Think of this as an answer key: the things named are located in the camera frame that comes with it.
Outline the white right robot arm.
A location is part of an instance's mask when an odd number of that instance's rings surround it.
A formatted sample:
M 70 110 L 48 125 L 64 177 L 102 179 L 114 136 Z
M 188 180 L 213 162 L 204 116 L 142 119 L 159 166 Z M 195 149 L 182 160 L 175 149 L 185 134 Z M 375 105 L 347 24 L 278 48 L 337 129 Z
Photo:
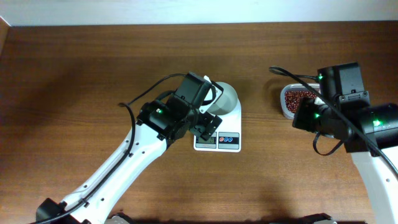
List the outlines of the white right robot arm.
M 318 70 L 321 102 L 303 98 L 293 127 L 335 138 L 351 155 L 377 223 L 397 223 L 397 105 L 371 105 L 358 63 Z

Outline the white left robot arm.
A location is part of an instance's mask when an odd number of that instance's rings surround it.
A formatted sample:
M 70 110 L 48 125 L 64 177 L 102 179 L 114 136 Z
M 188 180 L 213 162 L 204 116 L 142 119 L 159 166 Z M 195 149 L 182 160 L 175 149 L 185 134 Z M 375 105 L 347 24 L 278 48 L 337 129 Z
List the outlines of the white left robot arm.
M 220 91 L 210 100 L 166 91 L 144 104 L 112 155 L 60 203 L 46 199 L 36 211 L 36 223 L 105 223 L 131 184 L 176 140 L 188 131 L 204 140 L 211 137 L 222 119 L 209 110 L 222 97 Z

